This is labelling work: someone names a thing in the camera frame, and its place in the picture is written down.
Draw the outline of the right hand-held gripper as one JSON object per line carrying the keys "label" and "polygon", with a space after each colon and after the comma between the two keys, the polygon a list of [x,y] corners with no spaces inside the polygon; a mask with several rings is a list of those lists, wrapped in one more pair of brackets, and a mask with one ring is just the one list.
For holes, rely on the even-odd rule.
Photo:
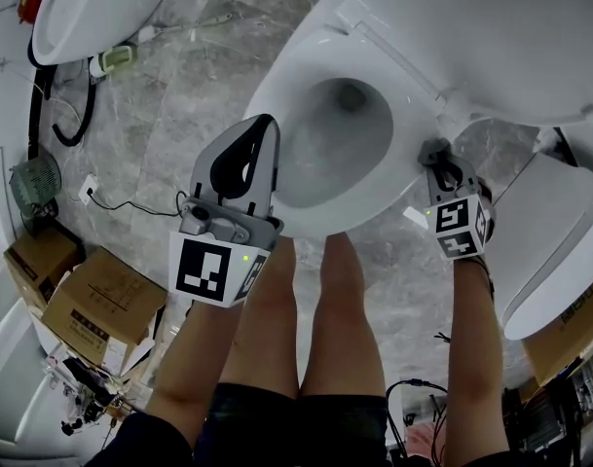
{"label": "right hand-held gripper", "polygon": [[444,256],[451,261],[482,255],[490,237],[490,190],[479,182],[467,160],[453,156],[458,193],[450,188],[446,162],[426,166],[431,206],[426,209],[428,229]]}

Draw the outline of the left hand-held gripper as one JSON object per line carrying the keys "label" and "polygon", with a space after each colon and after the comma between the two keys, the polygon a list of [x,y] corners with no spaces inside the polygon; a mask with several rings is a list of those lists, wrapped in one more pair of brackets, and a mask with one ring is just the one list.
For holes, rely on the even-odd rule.
{"label": "left hand-held gripper", "polygon": [[[245,301],[283,229],[273,216],[251,216],[271,214],[279,143],[277,121],[261,114],[202,150],[192,173],[195,198],[184,202],[180,228],[169,237],[170,293],[219,307]],[[246,214],[216,204],[228,200]]]}

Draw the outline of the grey cleaning cloth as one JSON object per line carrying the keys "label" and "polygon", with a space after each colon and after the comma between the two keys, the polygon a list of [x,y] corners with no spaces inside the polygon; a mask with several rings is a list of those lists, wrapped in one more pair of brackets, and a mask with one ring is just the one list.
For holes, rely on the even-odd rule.
{"label": "grey cleaning cloth", "polygon": [[423,166],[435,166],[444,163],[452,156],[451,143],[443,137],[426,140],[418,155],[418,163]]}

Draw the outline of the person's left forearm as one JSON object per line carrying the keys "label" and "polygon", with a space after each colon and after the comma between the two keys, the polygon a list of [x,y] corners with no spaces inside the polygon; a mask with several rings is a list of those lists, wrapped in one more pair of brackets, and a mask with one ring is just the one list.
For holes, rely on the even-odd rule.
{"label": "person's left forearm", "polygon": [[194,302],[161,360],[145,411],[174,426],[190,446],[203,429],[241,312],[241,305]]}

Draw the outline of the person's right forearm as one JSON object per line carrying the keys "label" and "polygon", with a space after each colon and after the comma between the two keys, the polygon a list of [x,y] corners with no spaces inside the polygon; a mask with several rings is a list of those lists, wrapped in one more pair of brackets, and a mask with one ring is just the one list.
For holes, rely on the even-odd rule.
{"label": "person's right forearm", "polygon": [[446,467],[508,450],[501,405],[502,346],[490,281],[478,262],[454,263]]}

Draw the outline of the white toilet bowl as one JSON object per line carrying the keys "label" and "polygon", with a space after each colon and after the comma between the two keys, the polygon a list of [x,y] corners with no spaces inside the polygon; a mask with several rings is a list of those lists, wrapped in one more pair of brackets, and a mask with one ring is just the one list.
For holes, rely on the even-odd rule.
{"label": "white toilet bowl", "polygon": [[246,113],[280,129],[285,233],[344,232],[420,178],[432,137],[593,115],[593,0],[319,0]]}

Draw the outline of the white toilet lid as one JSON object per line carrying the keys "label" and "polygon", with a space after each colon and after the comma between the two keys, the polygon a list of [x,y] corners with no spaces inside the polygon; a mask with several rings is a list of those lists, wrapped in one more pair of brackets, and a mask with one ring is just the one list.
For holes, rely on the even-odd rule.
{"label": "white toilet lid", "polygon": [[448,100],[523,124],[593,115],[593,0],[351,0]]}

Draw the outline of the egg-shaped white toilet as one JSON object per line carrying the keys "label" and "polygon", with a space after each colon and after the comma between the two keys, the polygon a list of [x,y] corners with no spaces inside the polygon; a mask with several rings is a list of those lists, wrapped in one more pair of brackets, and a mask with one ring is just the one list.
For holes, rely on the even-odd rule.
{"label": "egg-shaped white toilet", "polygon": [[31,37],[42,66],[88,58],[126,41],[162,0],[42,0]]}

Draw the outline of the person's right hand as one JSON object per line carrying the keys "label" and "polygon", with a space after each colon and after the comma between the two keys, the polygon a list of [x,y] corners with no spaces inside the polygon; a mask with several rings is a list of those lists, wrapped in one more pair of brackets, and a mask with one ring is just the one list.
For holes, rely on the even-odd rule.
{"label": "person's right hand", "polygon": [[478,178],[479,184],[479,195],[481,199],[481,204],[483,207],[484,212],[487,215],[487,229],[486,229],[486,238],[485,242],[488,243],[493,236],[495,230],[495,224],[497,220],[497,212],[493,205],[493,195],[492,191],[488,187],[486,181],[479,177]]}

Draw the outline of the white floor power socket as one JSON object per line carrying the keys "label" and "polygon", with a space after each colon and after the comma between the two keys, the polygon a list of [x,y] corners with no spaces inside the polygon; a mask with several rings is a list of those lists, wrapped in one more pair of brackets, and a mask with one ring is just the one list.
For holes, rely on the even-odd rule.
{"label": "white floor power socket", "polygon": [[94,174],[89,173],[78,193],[80,202],[84,205],[88,205],[92,201],[93,194],[99,187],[100,184],[97,177]]}

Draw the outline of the person's left leg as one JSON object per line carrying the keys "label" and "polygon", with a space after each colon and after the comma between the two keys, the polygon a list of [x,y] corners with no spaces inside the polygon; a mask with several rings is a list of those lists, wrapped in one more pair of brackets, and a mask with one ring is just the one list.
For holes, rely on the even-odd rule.
{"label": "person's left leg", "polygon": [[244,303],[222,382],[297,396],[295,268],[294,241],[282,236]]}

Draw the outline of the person's leg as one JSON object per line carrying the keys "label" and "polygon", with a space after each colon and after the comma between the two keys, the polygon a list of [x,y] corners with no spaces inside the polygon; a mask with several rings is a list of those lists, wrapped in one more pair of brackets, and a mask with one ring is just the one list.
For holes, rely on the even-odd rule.
{"label": "person's leg", "polygon": [[383,397],[384,370],[366,317],[363,269],[346,233],[325,240],[320,287],[301,394]]}
{"label": "person's leg", "polygon": [[282,236],[244,303],[222,382],[297,396],[295,268],[294,241]]}

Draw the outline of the pale green brush holder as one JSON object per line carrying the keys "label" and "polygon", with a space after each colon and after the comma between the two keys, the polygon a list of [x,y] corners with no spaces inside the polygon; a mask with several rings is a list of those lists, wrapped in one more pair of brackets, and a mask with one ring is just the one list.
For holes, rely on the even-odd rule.
{"label": "pale green brush holder", "polygon": [[136,59],[135,45],[120,45],[95,55],[91,59],[89,71],[92,77],[102,78],[123,66],[132,64]]}

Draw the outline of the large labelled cardboard box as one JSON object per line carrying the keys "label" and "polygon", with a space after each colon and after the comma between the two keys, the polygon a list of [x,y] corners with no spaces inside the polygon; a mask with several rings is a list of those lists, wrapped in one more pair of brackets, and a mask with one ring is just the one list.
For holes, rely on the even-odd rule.
{"label": "large labelled cardboard box", "polygon": [[112,377],[155,344],[167,291],[99,247],[58,284],[42,322],[66,346]]}

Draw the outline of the person's right leg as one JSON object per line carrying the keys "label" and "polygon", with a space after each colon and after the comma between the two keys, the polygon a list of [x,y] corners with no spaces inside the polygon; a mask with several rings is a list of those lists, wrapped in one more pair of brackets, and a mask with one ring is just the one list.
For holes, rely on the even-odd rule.
{"label": "person's right leg", "polygon": [[346,233],[325,240],[320,287],[301,394],[383,397],[384,370],[366,317],[363,269]]}

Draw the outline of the open cardboard box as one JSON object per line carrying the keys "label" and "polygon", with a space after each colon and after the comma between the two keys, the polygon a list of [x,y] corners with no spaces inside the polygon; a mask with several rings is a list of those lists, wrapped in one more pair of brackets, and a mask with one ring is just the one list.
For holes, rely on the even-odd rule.
{"label": "open cardboard box", "polygon": [[543,329],[522,340],[538,386],[564,372],[593,342],[593,283]]}

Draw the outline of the small green fan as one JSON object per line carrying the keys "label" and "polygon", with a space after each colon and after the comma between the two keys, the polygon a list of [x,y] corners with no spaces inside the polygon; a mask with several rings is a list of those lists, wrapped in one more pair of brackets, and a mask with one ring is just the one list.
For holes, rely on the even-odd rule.
{"label": "small green fan", "polygon": [[12,167],[10,187],[24,219],[57,215],[56,196],[61,191],[62,179],[59,166],[51,154],[40,154]]}

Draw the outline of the small cardboard box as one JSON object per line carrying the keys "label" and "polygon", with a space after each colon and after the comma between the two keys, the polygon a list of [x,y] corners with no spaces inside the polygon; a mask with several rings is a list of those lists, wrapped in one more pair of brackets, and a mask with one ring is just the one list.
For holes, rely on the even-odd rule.
{"label": "small cardboard box", "polygon": [[5,252],[4,260],[19,293],[44,311],[63,278],[81,262],[76,242],[56,228],[24,233]]}

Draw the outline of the dark shorts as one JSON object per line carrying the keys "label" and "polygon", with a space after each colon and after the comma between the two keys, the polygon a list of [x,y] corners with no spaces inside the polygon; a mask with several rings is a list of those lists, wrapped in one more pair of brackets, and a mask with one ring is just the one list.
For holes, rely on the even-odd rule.
{"label": "dark shorts", "polygon": [[388,401],[368,395],[295,399],[234,383],[215,389],[194,467],[389,467]]}

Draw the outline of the navy shirt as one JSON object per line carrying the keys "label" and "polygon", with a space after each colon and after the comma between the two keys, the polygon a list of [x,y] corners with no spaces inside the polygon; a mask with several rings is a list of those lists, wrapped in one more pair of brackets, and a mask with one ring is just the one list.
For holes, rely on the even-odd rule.
{"label": "navy shirt", "polygon": [[124,420],[117,435],[84,467],[391,467],[383,443],[348,436],[344,447],[316,439],[282,446],[253,423],[243,429],[211,424],[190,447],[166,421],[147,413]]}

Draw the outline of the white ceramic fixture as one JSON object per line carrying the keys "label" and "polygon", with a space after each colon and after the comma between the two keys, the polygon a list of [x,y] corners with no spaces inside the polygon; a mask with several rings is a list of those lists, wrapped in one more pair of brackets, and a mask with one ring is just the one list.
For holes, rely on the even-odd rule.
{"label": "white ceramic fixture", "polygon": [[43,349],[29,309],[18,300],[0,320],[0,457],[43,459],[47,443],[29,429],[45,379]]}

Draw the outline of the white long-handled brush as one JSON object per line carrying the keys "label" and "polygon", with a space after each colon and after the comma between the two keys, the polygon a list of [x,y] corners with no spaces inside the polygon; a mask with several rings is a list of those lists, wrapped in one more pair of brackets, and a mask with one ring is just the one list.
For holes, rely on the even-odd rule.
{"label": "white long-handled brush", "polygon": [[208,18],[206,20],[197,20],[193,23],[188,24],[177,24],[177,25],[147,25],[141,28],[136,35],[136,42],[138,45],[147,43],[154,40],[158,36],[178,31],[194,30],[202,27],[213,27],[221,25],[230,21],[234,17],[233,13],[223,14],[217,17]]}

